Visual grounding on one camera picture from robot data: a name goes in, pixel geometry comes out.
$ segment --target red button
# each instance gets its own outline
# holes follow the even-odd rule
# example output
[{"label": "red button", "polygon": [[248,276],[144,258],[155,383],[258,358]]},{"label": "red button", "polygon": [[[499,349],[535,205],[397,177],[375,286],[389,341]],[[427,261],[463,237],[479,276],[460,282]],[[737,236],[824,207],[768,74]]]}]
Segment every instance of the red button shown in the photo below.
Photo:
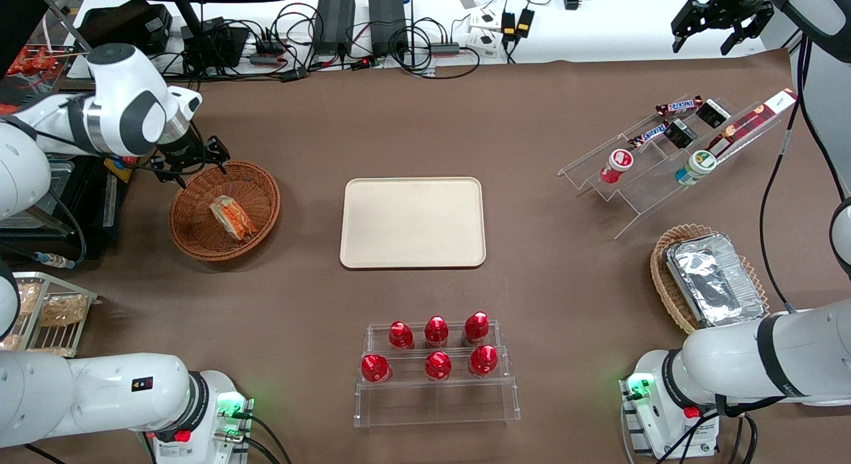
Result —
[{"label": "red button", "polygon": [[186,431],[185,429],[174,433],[174,440],[179,443],[188,443],[190,437],[192,437],[192,431]]},{"label": "red button", "polygon": [[683,409],[684,415],[686,415],[686,419],[694,419],[696,417],[700,417],[700,409],[697,409],[694,406],[689,406],[686,409]]}]

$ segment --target red-capped jar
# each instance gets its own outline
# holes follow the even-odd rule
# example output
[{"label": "red-capped jar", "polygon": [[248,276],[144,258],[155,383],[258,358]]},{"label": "red-capped jar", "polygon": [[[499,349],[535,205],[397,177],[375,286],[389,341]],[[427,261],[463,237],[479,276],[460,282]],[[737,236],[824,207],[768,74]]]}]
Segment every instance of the red-capped jar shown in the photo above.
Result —
[{"label": "red-capped jar", "polygon": [[393,369],[384,356],[368,354],[361,359],[361,374],[368,382],[387,382],[393,377]]},{"label": "red-capped jar", "polygon": [[483,378],[496,369],[499,363],[499,353],[490,345],[478,346],[470,355],[467,370],[473,377]]},{"label": "red-capped jar", "polygon": [[391,324],[387,339],[396,349],[414,349],[414,333],[404,322],[396,321]]},{"label": "red-capped jar", "polygon": [[608,156],[606,166],[600,170],[600,179],[606,183],[617,183],[620,176],[632,167],[632,153],[619,148]]},{"label": "red-capped jar", "polygon": [[483,310],[473,313],[464,324],[464,346],[478,346],[484,343],[490,323]]},{"label": "red-capped jar", "polygon": [[425,360],[425,372],[429,378],[434,380],[449,378],[449,373],[452,372],[452,360],[449,359],[449,355],[443,351],[435,351]]},{"label": "red-capped jar", "polygon": [[425,347],[444,347],[449,339],[449,325],[440,316],[432,316],[425,324]]}]

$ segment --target white table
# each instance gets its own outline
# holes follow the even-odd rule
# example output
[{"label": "white table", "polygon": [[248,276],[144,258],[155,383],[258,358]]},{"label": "white table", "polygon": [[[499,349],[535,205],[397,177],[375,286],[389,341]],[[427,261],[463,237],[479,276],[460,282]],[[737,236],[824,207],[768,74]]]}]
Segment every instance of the white table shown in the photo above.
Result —
[{"label": "white table", "polygon": [[[75,25],[80,25],[82,17],[89,9],[97,7],[114,7],[127,0],[84,0],[76,16]],[[502,3],[505,0],[496,0],[491,8],[495,12],[501,12]],[[544,3],[547,0],[533,0],[536,3]],[[594,62],[594,61],[618,61],[618,60],[662,60],[675,58],[721,58],[719,48],[721,43],[729,36],[730,31],[704,31],[690,37],[683,46],[680,53],[671,51],[673,36],[671,34],[671,20],[683,7],[687,0],[587,0],[583,1],[579,10],[564,10],[562,0],[553,0],[548,6],[531,6],[535,10],[535,20],[532,24],[529,37],[521,40],[513,58],[517,63],[542,63],[554,60],[568,60],[572,62]],[[271,25],[271,21],[277,16],[281,7],[288,3],[308,3],[316,5],[317,0],[286,0],[280,3],[252,3],[252,4],[219,4],[210,3],[204,6],[204,18],[225,17],[225,19],[251,19],[264,26]],[[367,0],[355,0],[355,23],[368,22]],[[526,4],[526,0],[508,0],[507,9],[516,13],[519,17],[520,10]],[[193,4],[195,12],[201,15],[201,6]],[[166,7],[174,16],[172,24],[172,38],[168,41],[167,50],[180,52],[183,42],[180,40],[180,26],[185,24],[182,16],[173,3],[166,3]],[[310,15],[307,7],[290,7],[288,10],[301,10]],[[408,5],[405,6],[408,16]],[[414,18],[432,17],[449,28],[453,19],[460,19],[468,14],[459,0],[414,0]],[[279,22],[279,30],[286,31],[290,25],[300,18],[288,16]],[[432,40],[436,41],[438,36],[437,27],[421,23],[422,28],[433,33]],[[355,27],[355,34],[360,27]],[[466,23],[456,23],[455,42],[464,44],[468,30]],[[300,42],[307,41],[306,25],[300,25],[293,31],[292,38]],[[365,48],[370,48],[370,32],[367,30],[358,40]],[[739,44],[727,57],[741,57],[751,53],[763,52],[765,47],[759,39],[748,39]],[[243,55],[253,52],[253,47],[246,47]],[[300,48],[299,56],[304,59],[307,49]],[[356,56],[365,55],[364,49],[353,48],[352,54]],[[154,63],[160,68],[164,67],[173,56],[156,58]],[[254,67],[247,63],[247,59],[238,65],[240,73],[263,72],[270,69]],[[470,64],[474,58],[469,53],[463,53],[459,57],[439,58],[435,60],[437,65]],[[486,58],[483,64],[505,63],[505,57]],[[172,71],[180,71],[179,67],[173,66]],[[85,60],[78,58],[68,73],[70,78],[87,78],[88,69]]]}]

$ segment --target brown table surface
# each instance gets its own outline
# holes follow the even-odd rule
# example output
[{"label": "brown table surface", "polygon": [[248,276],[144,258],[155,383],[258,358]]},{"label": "brown table surface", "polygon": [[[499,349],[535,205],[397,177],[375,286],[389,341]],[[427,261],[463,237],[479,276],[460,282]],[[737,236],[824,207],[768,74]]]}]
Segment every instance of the brown table surface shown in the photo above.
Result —
[{"label": "brown table surface", "polygon": [[[645,118],[654,104],[696,92],[745,107],[790,82],[788,56],[775,51],[720,60],[497,65],[459,80],[365,70],[286,85],[204,85],[198,126],[221,137],[235,159],[274,174],[279,224],[246,260],[195,262],[168,235],[176,186],[137,173],[115,250],[99,265],[59,273],[106,300],[91,310],[80,356],[173,353],[191,369],[225,372],[256,398],[257,415],[277,430],[296,464],[623,464],[616,380],[642,353],[681,346],[685,337],[660,304],[648,269],[665,230],[694,222],[729,234],[763,280],[772,309],[782,309],[760,259],[757,217],[783,127],[617,241],[630,219],[624,204],[595,193],[577,197],[556,173]],[[827,239],[838,198],[805,130],[798,122],[766,215],[775,274],[800,307],[842,300],[851,290]],[[481,267],[343,268],[340,224],[350,179],[459,175],[483,186]],[[436,313],[464,319],[478,309],[504,328],[522,421],[352,427],[370,322],[422,321]],[[785,404],[754,414],[754,462],[847,461],[847,409]],[[721,454],[702,462],[726,462],[734,428],[723,424]],[[149,461],[129,431],[39,445],[69,464]],[[42,462],[19,448],[0,451],[0,461]]]}]

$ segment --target acrylic display stand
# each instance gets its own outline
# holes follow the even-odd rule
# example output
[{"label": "acrylic display stand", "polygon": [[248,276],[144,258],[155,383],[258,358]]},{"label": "acrylic display stand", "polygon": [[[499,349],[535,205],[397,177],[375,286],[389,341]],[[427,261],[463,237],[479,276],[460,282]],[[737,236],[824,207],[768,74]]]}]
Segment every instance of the acrylic display stand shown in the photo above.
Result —
[{"label": "acrylic display stand", "polygon": [[[693,100],[693,98],[693,95],[685,95],[674,101]],[[674,178],[677,170],[680,170],[689,161],[689,157],[694,152],[706,149],[712,139],[720,134],[721,131],[724,131],[724,128],[732,125],[762,104],[762,102],[756,102],[741,112],[733,114],[733,110],[736,109],[724,100],[724,98],[714,98],[713,100],[732,115],[730,119],[727,119],[727,121],[717,128],[707,125],[694,112],[683,113],[668,118],[669,122],[679,118],[698,135],[698,138],[684,149],[678,149],[665,135],[660,135],[638,148],[634,148],[627,142],[630,138],[662,124],[662,117],[654,114],[640,122],[640,124],[636,124],[635,127],[626,130],[624,133],[596,147],[591,152],[586,153],[584,157],[562,168],[558,175],[570,180],[571,184],[580,193],[593,188],[605,201],[610,201],[614,197],[620,197],[626,202],[630,209],[636,213],[636,216],[614,237],[614,239],[617,239],[632,227],[635,227],[643,219],[646,219],[647,216],[653,215],[657,210],[668,204],[685,191],[685,189],[690,188],[690,186],[680,185]],[[717,170],[723,162],[732,158],[736,153],[745,148],[745,146],[753,142],[753,140],[759,138],[766,131],[771,130],[774,125],[778,124],[780,115],[772,116],[772,118],[753,128],[750,133],[733,143],[721,157],[717,158],[718,162],[715,169]],[[606,165],[611,152],[619,148],[632,152],[632,167],[624,172],[617,182],[606,183],[600,179],[600,170]],[[700,181],[712,179],[711,176],[712,174],[709,174]]]},{"label": "acrylic display stand", "polygon": [[[490,324],[483,343],[496,347],[498,369],[484,378],[472,377],[467,371],[474,347],[463,346],[461,342],[464,322],[447,324],[449,342],[447,347],[439,349],[425,348],[424,322],[409,324],[416,345],[404,351],[388,342],[389,324],[371,324],[367,328],[362,356],[384,356],[392,367],[393,377],[389,382],[371,383],[358,371],[355,427],[520,420],[517,379],[499,323]],[[452,359],[449,378],[440,382],[429,379],[425,373],[425,358],[435,351],[443,351]]]}]

